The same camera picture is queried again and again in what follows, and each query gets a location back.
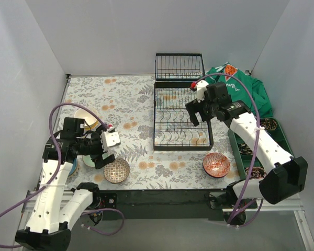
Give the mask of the black wire dish rack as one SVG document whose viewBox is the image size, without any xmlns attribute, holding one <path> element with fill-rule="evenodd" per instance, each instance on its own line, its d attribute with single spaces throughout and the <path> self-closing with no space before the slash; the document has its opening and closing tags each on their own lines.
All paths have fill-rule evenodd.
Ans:
<svg viewBox="0 0 314 251">
<path fill-rule="evenodd" d="M 210 122 L 194 126 L 185 105 L 195 99 L 191 83 L 205 75 L 200 53 L 155 55 L 153 149 L 209 151 L 213 146 Z"/>
</svg>

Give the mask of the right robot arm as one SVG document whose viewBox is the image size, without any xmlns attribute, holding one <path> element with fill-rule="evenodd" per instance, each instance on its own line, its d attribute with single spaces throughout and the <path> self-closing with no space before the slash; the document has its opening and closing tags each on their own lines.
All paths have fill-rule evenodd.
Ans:
<svg viewBox="0 0 314 251">
<path fill-rule="evenodd" d="M 224 82 L 209 84 L 202 80 L 190 86 L 196 98 L 185 107 L 190 121 L 217 118 L 237 134 L 260 161 L 266 176 L 260 179 L 241 180 L 226 188 L 227 204 L 240 207 L 245 199 L 264 199 L 277 204 L 304 190 L 308 164 L 303 157 L 293 157 L 284 150 L 263 128 L 251 109 L 242 101 L 232 101 Z"/>
</svg>

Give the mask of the brown patterned bowl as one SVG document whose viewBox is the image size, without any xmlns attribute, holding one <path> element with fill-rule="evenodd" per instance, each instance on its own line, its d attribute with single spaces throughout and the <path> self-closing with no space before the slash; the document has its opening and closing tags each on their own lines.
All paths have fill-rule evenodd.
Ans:
<svg viewBox="0 0 314 251">
<path fill-rule="evenodd" d="M 130 173 L 129 163 L 122 158 L 116 158 L 104 167 L 104 177 L 107 181 L 117 184 L 127 179 Z"/>
</svg>

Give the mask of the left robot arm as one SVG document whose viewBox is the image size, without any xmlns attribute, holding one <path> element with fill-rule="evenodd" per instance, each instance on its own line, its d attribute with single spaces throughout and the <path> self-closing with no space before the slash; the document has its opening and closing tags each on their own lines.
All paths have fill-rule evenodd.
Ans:
<svg viewBox="0 0 314 251">
<path fill-rule="evenodd" d="M 85 182 L 78 185 L 73 197 L 61 207 L 66 180 L 76 158 L 89 155 L 100 169 L 115 161 L 108 149 L 120 144 L 119 134 L 111 125 L 101 124 L 94 131 L 86 131 L 84 127 L 83 119 L 66 117 L 63 129 L 46 142 L 33 212 L 25 228 L 15 235 L 15 242 L 21 246 L 31 250 L 67 250 L 72 227 L 83 211 L 100 205 L 98 185 Z"/>
</svg>

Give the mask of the cream ceramic bowl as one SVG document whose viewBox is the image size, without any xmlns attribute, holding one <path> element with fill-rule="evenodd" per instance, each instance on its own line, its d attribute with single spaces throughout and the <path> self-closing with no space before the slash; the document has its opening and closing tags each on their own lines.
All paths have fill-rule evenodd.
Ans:
<svg viewBox="0 0 314 251">
<path fill-rule="evenodd" d="M 84 110 L 82 108 L 79 108 L 75 112 L 74 118 L 84 119 L 88 123 L 94 123 L 95 121 L 98 121 L 94 116 L 92 116 L 89 112 L 87 112 L 86 110 Z"/>
</svg>

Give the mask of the mint green bowl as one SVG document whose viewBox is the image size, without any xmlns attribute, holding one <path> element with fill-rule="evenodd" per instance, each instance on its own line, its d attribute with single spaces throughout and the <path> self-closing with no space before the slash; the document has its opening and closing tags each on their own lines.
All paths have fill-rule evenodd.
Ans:
<svg viewBox="0 0 314 251">
<path fill-rule="evenodd" d="M 84 162 L 84 164 L 88 167 L 92 167 L 92 168 L 95 168 L 95 163 L 93 162 L 92 158 L 90 155 L 84 155 L 82 157 L 82 160 Z"/>
</svg>

